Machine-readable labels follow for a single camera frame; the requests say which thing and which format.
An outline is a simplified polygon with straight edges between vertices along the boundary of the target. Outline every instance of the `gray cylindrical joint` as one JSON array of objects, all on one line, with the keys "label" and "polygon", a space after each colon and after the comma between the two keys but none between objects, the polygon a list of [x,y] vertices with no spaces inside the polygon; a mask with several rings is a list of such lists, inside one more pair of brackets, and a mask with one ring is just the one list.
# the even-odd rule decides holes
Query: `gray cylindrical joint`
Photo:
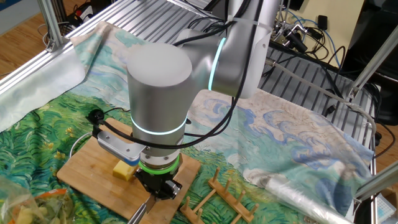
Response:
[{"label": "gray cylindrical joint", "polygon": [[134,137],[177,144],[192,103],[186,97],[192,72],[188,56],[173,45],[147,44],[131,54],[127,70]]}]

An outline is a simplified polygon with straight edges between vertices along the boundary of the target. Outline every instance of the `green led ring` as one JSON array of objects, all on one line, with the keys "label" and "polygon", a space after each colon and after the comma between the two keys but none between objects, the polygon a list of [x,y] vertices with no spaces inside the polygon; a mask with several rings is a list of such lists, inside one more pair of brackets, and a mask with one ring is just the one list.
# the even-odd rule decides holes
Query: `green led ring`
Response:
[{"label": "green led ring", "polygon": [[139,167],[141,167],[143,171],[147,172],[148,174],[161,175],[173,171],[178,166],[179,161],[180,161],[180,155],[177,156],[177,160],[174,162],[173,165],[164,170],[150,169],[146,167],[141,161],[139,161],[138,165]]}]

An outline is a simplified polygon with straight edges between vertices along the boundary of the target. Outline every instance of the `green patterned fabric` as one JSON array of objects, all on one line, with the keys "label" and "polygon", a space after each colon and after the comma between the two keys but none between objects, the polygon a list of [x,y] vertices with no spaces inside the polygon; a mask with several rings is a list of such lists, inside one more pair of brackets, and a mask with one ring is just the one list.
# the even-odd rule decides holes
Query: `green patterned fabric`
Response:
[{"label": "green patterned fabric", "polygon": [[[112,107],[99,98],[67,92],[30,112],[23,120],[0,134],[0,175],[21,184],[34,196],[68,187],[56,178],[57,171],[66,163],[70,148],[77,138],[92,130],[85,116],[98,108],[108,110]],[[129,113],[115,110],[107,117],[131,125]],[[251,209],[256,203],[260,204],[253,223],[300,223],[299,220],[302,220],[296,211],[274,202],[264,189],[244,181],[242,175],[225,162],[222,153],[197,151],[194,147],[183,149],[182,152],[201,162],[200,171],[187,193],[192,208],[211,192],[207,181],[216,168],[221,167],[218,180],[225,184],[228,178],[233,178],[229,191],[236,197],[245,189],[246,196],[242,204],[246,208]],[[123,217],[76,190],[72,190],[72,199],[76,210],[75,223],[126,222]],[[229,223],[235,216],[236,212],[217,195],[203,206],[202,220],[205,223]],[[177,212],[172,223],[189,222]]]}]

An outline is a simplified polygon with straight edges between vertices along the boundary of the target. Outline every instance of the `cable clip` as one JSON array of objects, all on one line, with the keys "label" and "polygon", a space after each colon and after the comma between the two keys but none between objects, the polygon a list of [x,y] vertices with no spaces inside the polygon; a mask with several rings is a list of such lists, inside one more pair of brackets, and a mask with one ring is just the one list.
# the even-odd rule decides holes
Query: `cable clip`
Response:
[{"label": "cable clip", "polygon": [[232,15],[228,15],[227,21],[228,21],[228,22],[232,22],[232,21],[235,21],[235,22],[244,22],[244,23],[246,23],[246,24],[250,24],[250,25],[255,25],[255,26],[262,27],[262,28],[264,28],[264,29],[266,29],[266,30],[268,30],[268,31],[270,31],[270,32],[272,32],[272,30],[273,30],[272,27],[270,27],[269,25],[265,25],[265,24],[263,24],[263,23],[261,23],[261,22],[252,21],[252,20],[249,20],[249,19],[237,18],[237,17],[234,17],[234,16],[232,16]]}]

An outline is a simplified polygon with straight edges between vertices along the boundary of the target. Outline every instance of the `plastic bag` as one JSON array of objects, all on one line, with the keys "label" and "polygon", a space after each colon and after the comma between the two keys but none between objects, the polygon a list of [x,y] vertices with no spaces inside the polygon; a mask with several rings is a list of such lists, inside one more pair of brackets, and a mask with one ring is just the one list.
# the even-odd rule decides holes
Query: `plastic bag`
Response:
[{"label": "plastic bag", "polygon": [[307,189],[285,177],[275,175],[263,181],[266,190],[274,194],[280,203],[308,215],[318,223],[353,224],[321,200],[310,197]]},{"label": "plastic bag", "polygon": [[32,223],[34,218],[44,221],[32,194],[4,177],[0,177],[0,206],[0,223]]},{"label": "plastic bag", "polygon": [[55,189],[37,197],[0,177],[0,224],[69,224],[74,208],[67,189]]}]

